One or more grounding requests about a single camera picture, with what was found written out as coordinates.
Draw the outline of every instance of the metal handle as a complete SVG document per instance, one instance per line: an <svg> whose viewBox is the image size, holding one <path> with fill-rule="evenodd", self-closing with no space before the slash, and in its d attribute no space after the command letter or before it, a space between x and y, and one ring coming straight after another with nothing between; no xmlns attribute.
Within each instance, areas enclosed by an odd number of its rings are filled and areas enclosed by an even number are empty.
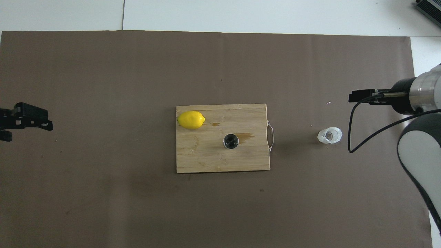
<svg viewBox="0 0 441 248"><path fill-rule="evenodd" d="M267 121L268 121L268 127L271 129L271 139L272 139L271 146L268 144L269 152L271 152L271 149L273 148L273 145L274 145L274 129L271 126L271 124L269 123L269 120L267 120Z"/></svg>

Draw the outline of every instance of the yellow lemon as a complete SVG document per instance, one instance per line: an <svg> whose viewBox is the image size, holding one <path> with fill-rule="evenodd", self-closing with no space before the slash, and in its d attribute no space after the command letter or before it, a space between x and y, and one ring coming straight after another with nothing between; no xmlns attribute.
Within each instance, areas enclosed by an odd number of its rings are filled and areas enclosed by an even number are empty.
<svg viewBox="0 0 441 248"><path fill-rule="evenodd" d="M198 111L186 111L178 117L179 125L188 129L200 128L204 121L205 117Z"/></svg>

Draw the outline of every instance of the brown paper backdrop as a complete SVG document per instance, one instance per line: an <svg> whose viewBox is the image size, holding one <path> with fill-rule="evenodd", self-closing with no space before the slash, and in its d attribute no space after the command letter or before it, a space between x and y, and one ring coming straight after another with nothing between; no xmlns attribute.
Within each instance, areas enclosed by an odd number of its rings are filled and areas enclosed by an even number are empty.
<svg viewBox="0 0 441 248"><path fill-rule="evenodd" d="M348 94L412 77L409 38L3 32L0 52L1 107L54 122L0 143L1 247L431 247L400 127L346 150ZM271 170L176 174L175 107L239 103L268 106ZM353 144L399 117L360 106Z"/></svg>

